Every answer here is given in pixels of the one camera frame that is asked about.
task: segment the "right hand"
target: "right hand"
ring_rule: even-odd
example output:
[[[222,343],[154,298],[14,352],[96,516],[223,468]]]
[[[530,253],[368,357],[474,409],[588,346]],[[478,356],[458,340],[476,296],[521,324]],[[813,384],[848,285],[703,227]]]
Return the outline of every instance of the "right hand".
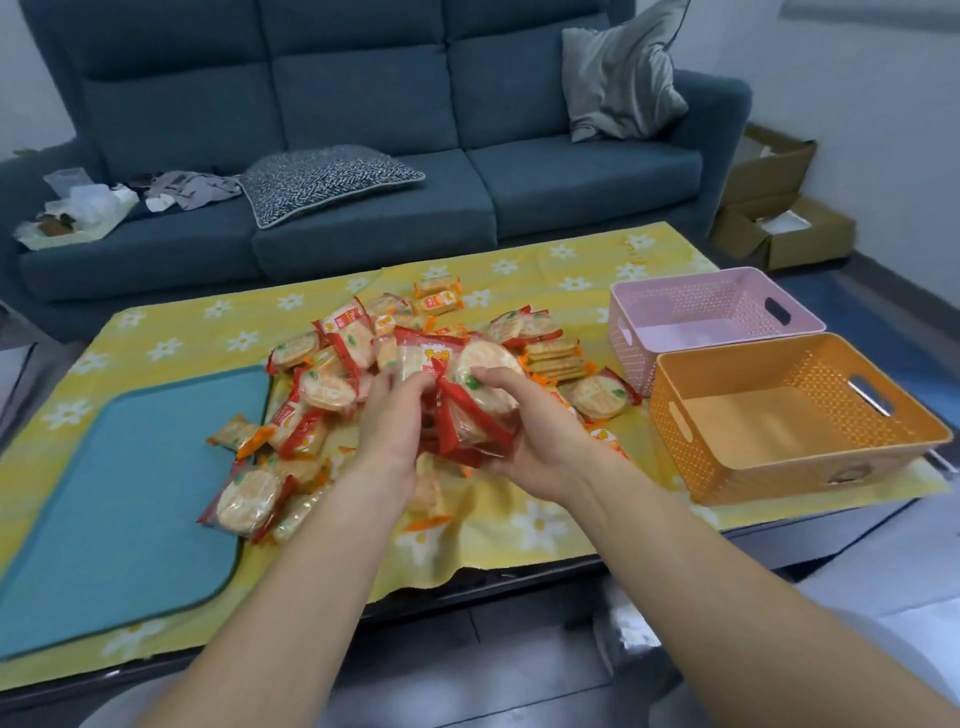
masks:
[[[474,367],[473,375],[510,394],[520,405],[522,426],[514,451],[492,457],[487,467],[506,475],[533,497],[564,505],[591,470],[600,445],[537,383],[507,367]]]

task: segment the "orange basket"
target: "orange basket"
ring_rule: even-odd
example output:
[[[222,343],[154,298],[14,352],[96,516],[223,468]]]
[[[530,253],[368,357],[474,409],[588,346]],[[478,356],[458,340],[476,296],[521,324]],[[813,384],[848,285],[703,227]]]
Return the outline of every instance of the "orange basket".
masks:
[[[704,505],[868,482],[952,439],[831,333],[661,354],[650,415]]]

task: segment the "blue sofa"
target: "blue sofa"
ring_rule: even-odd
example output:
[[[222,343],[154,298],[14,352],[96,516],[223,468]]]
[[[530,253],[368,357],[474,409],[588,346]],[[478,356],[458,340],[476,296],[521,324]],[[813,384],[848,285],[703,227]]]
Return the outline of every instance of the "blue sofa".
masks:
[[[607,27],[603,0],[20,2],[77,136],[0,164],[0,301],[62,341],[131,306],[658,220],[702,241],[751,104],[678,71],[690,111],[661,139],[571,144],[561,28]],[[229,175],[347,142],[426,182],[267,231],[240,197],[85,245],[7,234],[56,169]]]

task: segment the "patterned pillow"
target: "patterned pillow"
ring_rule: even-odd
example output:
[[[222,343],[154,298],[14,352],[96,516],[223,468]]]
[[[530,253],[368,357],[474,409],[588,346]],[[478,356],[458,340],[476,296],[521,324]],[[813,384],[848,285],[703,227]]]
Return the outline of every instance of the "patterned pillow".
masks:
[[[338,144],[264,157],[240,176],[240,184],[256,226],[265,230],[316,207],[425,179],[374,149]]]

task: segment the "snack pile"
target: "snack pile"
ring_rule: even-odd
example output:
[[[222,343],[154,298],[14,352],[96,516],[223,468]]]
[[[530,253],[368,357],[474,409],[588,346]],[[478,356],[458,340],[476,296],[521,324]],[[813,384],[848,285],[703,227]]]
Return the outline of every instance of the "snack pile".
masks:
[[[423,401],[407,530],[452,518],[438,458],[469,476],[485,457],[503,457],[514,446],[517,402],[477,380],[475,367],[507,367],[530,377],[594,438],[623,453],[599,425],[639,404],[639,395],[611,370],[598,372],[586,362],[580,342],[565,338],[549,311],[524,306],[481,330],[438,328],[439,316],[464,307],[460,279],[420,280],[413,294],[382,293],[366,304],[354,297],[271,351],[267,372],[289,396],[264,425],[237,415],[207,439],[236,452],[236,460],[199,523],[253,543],[286,543],[353,455],[339,448],[321,458],[329,433],[358,416],[378,371],[393,371],[399,380],[427,372],[437,380]]]

